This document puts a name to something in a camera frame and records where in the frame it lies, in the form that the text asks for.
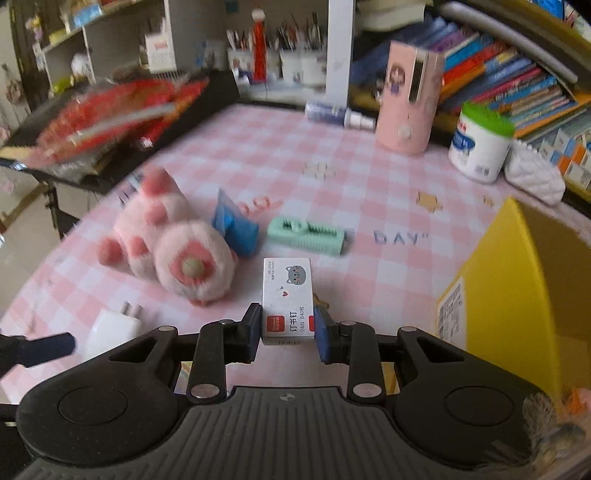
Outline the white staples box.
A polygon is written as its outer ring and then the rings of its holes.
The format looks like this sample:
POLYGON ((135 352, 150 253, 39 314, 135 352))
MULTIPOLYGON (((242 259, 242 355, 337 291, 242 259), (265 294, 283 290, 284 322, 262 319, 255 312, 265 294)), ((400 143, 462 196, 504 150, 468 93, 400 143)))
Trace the white staples box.
POLYGON ((314 339, 310 259, 264 259, 262 300, 264 343, 294 345, 314 339))

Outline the white charger plug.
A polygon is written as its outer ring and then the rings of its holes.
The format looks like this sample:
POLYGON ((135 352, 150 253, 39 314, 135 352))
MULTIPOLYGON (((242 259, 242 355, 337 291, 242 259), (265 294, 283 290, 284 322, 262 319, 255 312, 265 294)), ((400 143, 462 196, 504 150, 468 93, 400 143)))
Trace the white charger plug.
POLYGON ((125 302, 115 311, 102 309, 90 330, 82 353, 84 361, 120 346, 140 334, 142 307, 125 302))

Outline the blue plastic packet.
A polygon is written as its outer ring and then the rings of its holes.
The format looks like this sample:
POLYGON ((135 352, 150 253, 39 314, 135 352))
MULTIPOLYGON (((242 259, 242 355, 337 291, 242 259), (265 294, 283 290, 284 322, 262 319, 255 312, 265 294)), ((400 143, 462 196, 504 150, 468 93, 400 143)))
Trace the blue plastic packet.
POLYGON ((249 258, 256 254, 259 225, 245 217, 222 189, 218 190, 211 225, 238 257, 249 258))

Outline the mint green stapler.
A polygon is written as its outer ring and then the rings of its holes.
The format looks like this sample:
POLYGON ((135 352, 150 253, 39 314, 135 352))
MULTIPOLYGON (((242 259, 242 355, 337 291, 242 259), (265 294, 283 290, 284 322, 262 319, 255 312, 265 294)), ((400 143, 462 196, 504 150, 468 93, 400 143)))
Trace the mint green stapler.
POLYGON ((266 237, 274 243, 304 251, 339 256, 344 248, 344 230, 289 217, 276 217, 267 226, 266 237))

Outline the pink plush toy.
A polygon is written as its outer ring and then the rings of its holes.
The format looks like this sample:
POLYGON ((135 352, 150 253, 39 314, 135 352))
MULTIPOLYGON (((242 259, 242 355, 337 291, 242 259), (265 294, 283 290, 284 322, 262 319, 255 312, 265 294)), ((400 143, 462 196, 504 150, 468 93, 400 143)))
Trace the pink plush toy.
POLYGON ((101 265, 155 282, 193 305, 220 300, 231 288, 238 256, 200 220, 163 168, 148 171, 100 241, 101 265))

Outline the pink checkered tablecloth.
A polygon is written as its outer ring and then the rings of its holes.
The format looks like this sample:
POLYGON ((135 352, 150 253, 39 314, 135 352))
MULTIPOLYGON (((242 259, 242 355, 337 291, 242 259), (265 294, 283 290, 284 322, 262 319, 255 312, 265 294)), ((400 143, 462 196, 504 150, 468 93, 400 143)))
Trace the pink checkered tablecloth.
POLYGON ((7 335, 63 332, 72 355, 15 367, 2 380, 19 402, 35 385, 77 364, 97 317, 139 306, 141 326, 181 334, 242 318, 263 296, 266 260, 280 277, 308 264, 308 282, 335 321, 380 334, 406 325, 465 331, 466 348, 524 375, 560 399, 590 384, 590 222, 549 207, 504 180, 470 180, 443 147, 417 157, 379 146, 365 131, 311 122, 301 113, 231 106, 143 166, 165 170, 211 224, 225 193, 259 225, 256 253, 233 263, 228 293, 197 305, 102 265, 101 242, 138 194, 121 185, 49 254, 1 318, 7 335))

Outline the yellow cardboard box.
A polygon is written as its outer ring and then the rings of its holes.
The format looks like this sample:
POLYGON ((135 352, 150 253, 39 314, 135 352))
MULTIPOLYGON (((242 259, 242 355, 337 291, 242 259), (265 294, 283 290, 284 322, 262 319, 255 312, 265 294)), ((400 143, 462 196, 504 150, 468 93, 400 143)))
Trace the yellow cardboard box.
POLYGON ((441 339, 555 401, 590 386, 590 246, 517 199, 502 205, 437 316, 441 339))

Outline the black Yamaha keyboard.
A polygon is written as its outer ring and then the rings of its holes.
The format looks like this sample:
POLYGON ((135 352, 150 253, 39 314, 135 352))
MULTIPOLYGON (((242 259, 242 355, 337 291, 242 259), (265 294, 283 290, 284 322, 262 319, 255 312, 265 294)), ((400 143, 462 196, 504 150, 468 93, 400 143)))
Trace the black Yamaha keyboard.
POLYGON ((40 183, 63 184, 83 191, 106 194, 155 153, 167 148, 209 118, 238 101, 235 76, 229 71, 199 74, 195 81, 205 81, 202 92, 180 113, 167 120, 154 120, 137 127, 117 145, 102 152, 97 169, 79 180, 68 180, 43 170, 28 169, 15 160, 1 159, 1 172, 20 172, 40 183))

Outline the pink humidifier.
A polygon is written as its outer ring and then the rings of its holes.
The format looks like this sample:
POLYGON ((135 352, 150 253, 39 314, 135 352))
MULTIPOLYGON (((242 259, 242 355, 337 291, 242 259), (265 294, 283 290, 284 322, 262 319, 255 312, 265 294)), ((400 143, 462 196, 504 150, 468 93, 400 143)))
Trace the pink humidifier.
POLYGON ((398 153, 427 149, 438 106, 445 57, 393 41, 377 121, 377 142, 398 153))

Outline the blue spray bottle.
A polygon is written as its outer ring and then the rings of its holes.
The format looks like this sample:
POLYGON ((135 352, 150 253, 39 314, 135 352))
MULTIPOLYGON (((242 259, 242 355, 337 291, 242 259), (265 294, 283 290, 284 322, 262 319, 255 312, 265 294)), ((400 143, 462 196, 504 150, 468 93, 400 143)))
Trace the blue spray bottle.
POLYGON ((376 120, 347 107, 337 107, 320 102, 308 102, 304 106, 308 120, 342 126, 346 129, 374 131, 376 120))

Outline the white jar green lid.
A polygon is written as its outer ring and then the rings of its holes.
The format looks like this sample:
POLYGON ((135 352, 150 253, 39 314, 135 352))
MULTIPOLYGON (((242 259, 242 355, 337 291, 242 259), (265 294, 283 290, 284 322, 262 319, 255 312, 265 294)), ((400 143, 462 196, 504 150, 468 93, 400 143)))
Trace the white jar green lid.
POLYGON ((488 107, 466 102, 449 149, 452 165, 466 177, 493 184, 514 139, 514 125, 488 107))

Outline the red decorations plastic bag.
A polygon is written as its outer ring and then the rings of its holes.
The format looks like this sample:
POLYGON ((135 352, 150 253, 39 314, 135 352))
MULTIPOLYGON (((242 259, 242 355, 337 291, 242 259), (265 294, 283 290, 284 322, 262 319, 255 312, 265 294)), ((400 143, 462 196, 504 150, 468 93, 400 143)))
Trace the red decorations plastic bag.
POLYGON ((208 86, 209 79, 137 80, 70 100, 37 137, 22 163, 48 169, 134 135, 156 137, 208 86))

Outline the white quilted pouch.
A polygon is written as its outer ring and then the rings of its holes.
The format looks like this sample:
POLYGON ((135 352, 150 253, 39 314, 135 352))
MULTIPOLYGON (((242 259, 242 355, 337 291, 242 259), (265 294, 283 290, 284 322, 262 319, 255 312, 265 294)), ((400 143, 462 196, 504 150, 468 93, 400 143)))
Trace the white quilted pouch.
POLYGON ((537 150, 520 140, 513 140, 504 163, 508 183, 549 206, 559 204, 566 185, 557 166, 537 150))

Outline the white pen holder cup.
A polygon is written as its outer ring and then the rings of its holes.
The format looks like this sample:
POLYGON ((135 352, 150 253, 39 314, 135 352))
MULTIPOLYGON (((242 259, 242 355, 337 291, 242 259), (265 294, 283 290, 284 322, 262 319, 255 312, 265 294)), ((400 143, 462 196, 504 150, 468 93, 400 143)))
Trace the white pen holder cup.
POLYGON ((281 72, 287 83, 324 87, 327 54, 322 50, 280 50, 281 72))

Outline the white shelf unit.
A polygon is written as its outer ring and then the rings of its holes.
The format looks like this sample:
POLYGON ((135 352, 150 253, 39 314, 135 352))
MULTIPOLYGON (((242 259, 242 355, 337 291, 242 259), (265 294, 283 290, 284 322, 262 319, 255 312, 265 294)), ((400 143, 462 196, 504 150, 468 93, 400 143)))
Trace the white shelf unit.
POLYGON ((156 76, 228 70, 242 97, 303 105, 348 103, 352 1, 64 1, 66 34, 43 48, 50 86, 78 74, 95 83, 126 68, 156 76), (280 50, 327 54, 324 87, 287 83, 280 50))

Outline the row of books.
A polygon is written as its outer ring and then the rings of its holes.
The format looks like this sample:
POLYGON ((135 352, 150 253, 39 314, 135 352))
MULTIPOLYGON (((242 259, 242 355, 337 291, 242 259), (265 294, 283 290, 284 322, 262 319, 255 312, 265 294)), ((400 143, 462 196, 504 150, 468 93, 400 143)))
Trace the row of books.
POLYGON ((462 106, 481 105, 507 118, 519 138, 590 106, 590 91, 567 82, 513 46, 429 13, 397 30, 363 33, 372 49, 351 66, 349 104, 376 117, 393 41, 444 53, 445 67, 431 140, 452 138, 462 106))

